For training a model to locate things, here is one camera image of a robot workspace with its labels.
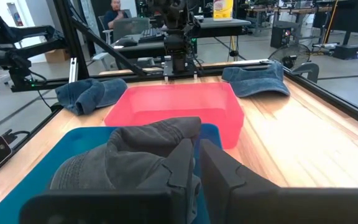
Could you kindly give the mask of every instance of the concrete floor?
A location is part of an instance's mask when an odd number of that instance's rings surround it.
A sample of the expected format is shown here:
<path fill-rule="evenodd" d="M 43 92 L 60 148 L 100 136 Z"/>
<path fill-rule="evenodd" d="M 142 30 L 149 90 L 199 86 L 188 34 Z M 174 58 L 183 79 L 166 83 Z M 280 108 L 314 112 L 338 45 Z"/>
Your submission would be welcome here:
<path fill-rule="evenodd" d="M 330 42 L 341 42 L 343 34 L 334 33 Z M 229 37 L 218 38 L 229 45 Z M 303 40 L 303 44 L 310 45 L 310 40 Z M 358 36 L 352 36 L 350 44 L 358 43 Z M 227 47 L 214 38 L 198 40 L 198 58 L 205 63 L 225 62 L 227 60 Z M 239 52 L 248 59 L 267 58 L 275 49 L 270 47 L 270 32 L 264 31 L 258 36 L 243 35 L 239 37 Z M 328 56 L 311 56 L 311 61 L 320 67 L 320 78 L 335 78 L 319 80 L 318 85 L 358 105 L 358 77 L 343 78 L 346 76 L 358 76 L 358 60 L 339 60 Z M 31 68 L 47 78 L 68 77 L 69 64 L 35 63 Z M 92 63 L 89 73 L 96 75 L 104 71 L 101 63 Z M 9 80 L 6 71 L 0 70 L 0 134 L 8 129 L 13 131 L 31 131 L 49 114 L 50 110 L 40 100 L 36 91 L 12 93 L 4 82 Z M 56 100 L 55 92 L 41 91 L 46 97 L 47 103 L 52 105 Z"/>

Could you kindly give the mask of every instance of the yellow bottle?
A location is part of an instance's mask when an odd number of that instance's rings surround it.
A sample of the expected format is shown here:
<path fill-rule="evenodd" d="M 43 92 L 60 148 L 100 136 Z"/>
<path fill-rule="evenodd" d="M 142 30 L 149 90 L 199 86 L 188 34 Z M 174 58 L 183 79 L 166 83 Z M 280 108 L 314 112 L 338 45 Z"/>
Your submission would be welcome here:
<path fill-rule="evenodd" d="M 233 0 L 214 0 L 214 21 L 233 19 Z"/>

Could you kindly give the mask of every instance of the blue bucket hat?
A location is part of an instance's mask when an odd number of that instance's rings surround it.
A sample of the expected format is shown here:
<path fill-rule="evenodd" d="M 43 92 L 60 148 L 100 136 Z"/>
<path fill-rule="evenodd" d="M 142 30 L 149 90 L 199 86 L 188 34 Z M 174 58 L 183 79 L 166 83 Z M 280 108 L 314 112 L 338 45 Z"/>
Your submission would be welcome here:
<path fill-rule="evenodd" d="M 55 92 L 64 108 L 76 115 L 82 115 L 117 103 L 126 89 L 127 84 L 120 78 L 105 82 L 89 78 L 60 86 Z"/>
<path fill-rule="evenodd" d="M 284 71 L 280 63 L 273 63 L 266 70 L 249 71 L 241 68 L 225 68 L 222 79 L 229 82 L 237 97 L 246 97 L 263 91 L 278 91 L 287 96 L 290 91 L 284 85 Z"/>

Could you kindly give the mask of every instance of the baseball cap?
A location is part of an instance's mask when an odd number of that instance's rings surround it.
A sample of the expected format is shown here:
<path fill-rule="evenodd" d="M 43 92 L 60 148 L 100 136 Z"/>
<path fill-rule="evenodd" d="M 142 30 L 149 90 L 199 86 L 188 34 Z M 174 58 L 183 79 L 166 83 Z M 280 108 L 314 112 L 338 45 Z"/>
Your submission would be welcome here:
<path fill-rule="evenodd" d="M 76 115 L 90 114 L 97 108 L 117 103 L 127 89 L 121 78 L 99 82 L 93 78 L 80 80 L 55 89 L 59 103 Z"/>
<path fill-rule="evenodd" d="M 130 190 L 186 188 L 189 217 L 196 217 L 200 178 L 192 174 L 193 145 L 201 130 L 198 117 L 172 118 L 145 126 L 117 128 L 106 144 L 65 161 L 50 190 Z"/>
<path fill-rule="evenodd" d="M 229 82 L 237 97 L 246 97 L 263 91 L 277 91 L 289 96 L 285 86 L 283 66 L 274 62 L 266 70 L 250 71 L 243 68 L 225 68 L 222 79 Z"/>

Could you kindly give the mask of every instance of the man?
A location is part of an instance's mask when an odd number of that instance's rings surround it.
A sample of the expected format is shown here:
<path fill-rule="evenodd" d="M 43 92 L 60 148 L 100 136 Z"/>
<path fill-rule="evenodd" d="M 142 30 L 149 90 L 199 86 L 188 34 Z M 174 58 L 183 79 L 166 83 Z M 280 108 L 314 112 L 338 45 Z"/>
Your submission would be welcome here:
<path fill-rule="evenodd" d="M 111 0 L 111 9 L 104 15 L 104 26 L 109 29 L 114 28 L 114 22 L 122 19 L 128 18 L 128 15 L 121 11 L 121 2 L 120 0 Z"/>

